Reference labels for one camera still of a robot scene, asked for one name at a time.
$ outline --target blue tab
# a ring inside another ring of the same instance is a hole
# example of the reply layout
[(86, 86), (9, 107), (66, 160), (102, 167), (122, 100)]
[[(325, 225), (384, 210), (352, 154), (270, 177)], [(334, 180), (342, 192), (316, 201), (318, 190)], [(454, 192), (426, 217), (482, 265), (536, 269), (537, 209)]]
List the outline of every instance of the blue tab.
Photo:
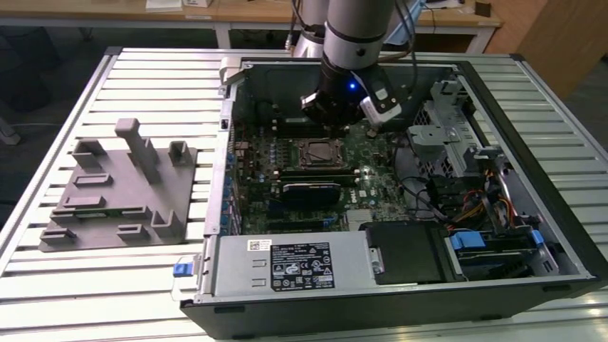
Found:
[(484, 238), (478, 232), (458, 232), (454, 235), (460, 239), (464, 248), (485, 247)]
[(458, 232), (449, 237), (449, 241), (454, 250), (485, 247), (484, 238), (478, 232)]
[(462, 248), (462, 243), (460, 242), (460, 239), (457, 238), (456, 235), (452, 235), (449, 237), (449, 242), (452, 243), (452, 248), (454, 251), (457, 251), (460, 248)]
[(184, 264), (174, 264), (173, 265), (173, 277), (184, 278), (185, 276), (193, 275), (193, 264), (192, 262), (186, 262)]
[(536, 247), (540, 247), (544, 244), (542, 235), (540, 235), (540, 232), (537, 230), (532, 231), (532, 239), (533, 239), (533, 242), (536, 243)]

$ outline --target robotic arm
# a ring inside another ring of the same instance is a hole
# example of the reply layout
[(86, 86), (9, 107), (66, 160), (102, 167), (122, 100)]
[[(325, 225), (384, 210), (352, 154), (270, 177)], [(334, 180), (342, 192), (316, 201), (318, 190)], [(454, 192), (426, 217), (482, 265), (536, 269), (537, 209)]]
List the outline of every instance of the robotic arm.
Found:
[[(304, 3), (304, 17), (316, 25), (305, 27), (302, 45), (313, 48), (314, 44), (322, 43), (322, 57), (318, 87), (313, 94), (302, 96), (302, 111), (330, 131), (341, 130), (364, 116), (372, 125), (380, 126), (401, 113), (398, 103), (410, 91), (393, 89), (377, 64), (397, 1), (329, 0), (322, 30), (318, 24), (325, 12), (318, 6), (326, 2)], [(425, 0), (408, 2), (412, 6), (401, 7), (401, 13), (412, 15), (409, 22), (414, 23)], [(418, 9), (416, 15), (406, 10), (410, 8)], [(413, 32), (412, 25), (405, 28), (401, 24), (388, 42), (405, 43), (409, 32)]]

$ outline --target aluminum extrusion table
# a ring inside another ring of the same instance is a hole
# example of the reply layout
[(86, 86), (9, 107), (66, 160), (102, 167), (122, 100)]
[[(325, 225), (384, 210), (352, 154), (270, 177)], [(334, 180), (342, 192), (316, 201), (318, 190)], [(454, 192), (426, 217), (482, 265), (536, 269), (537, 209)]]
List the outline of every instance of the aluminum extrusion table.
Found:
[[(284, 57), (284, 51), (109, 49), (0, 234), (0, 339), (8, 341), (204, 342), (173, 301), (172, 265), (202, 249), (213, 134), (221, 111), (220, 59)], [(604, 255), (608, 255), (608, 154), (528, 64), (509, 56), (418, 54), (470, 61)], [(125, 148), (116, 119), (136, 117), (156, 147), (185, 140), (198, 150), (186, 243), (176, 246), (37, 250), (76, 165), (76, 140)], [(489, 133), (485, 124), (480, 124)], [(193, 293), (196, 284), (181, 284)], [(604, 341), (608, 293), (561, 299), (485, 321), (268, 338), (268, 341)]]

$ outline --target motherboard chip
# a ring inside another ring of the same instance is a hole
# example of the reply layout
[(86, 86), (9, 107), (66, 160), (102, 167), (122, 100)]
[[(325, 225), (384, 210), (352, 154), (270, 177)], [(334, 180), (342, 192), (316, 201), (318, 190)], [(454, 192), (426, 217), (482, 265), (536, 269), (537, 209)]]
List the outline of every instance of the motherboard chip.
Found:
[(345, 166), (342, 151), (336, 139), (301, 139), (298, 148), (298, 166), (302, 169), (336, 170)]

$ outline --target warning label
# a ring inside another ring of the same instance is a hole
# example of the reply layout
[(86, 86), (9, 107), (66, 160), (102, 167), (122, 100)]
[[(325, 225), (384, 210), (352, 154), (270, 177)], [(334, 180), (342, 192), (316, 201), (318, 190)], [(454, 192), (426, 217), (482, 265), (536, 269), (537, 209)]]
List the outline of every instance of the warning label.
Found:
[(270, 272), (274, 291), (333, 289), (329, 243), (272, 245)]

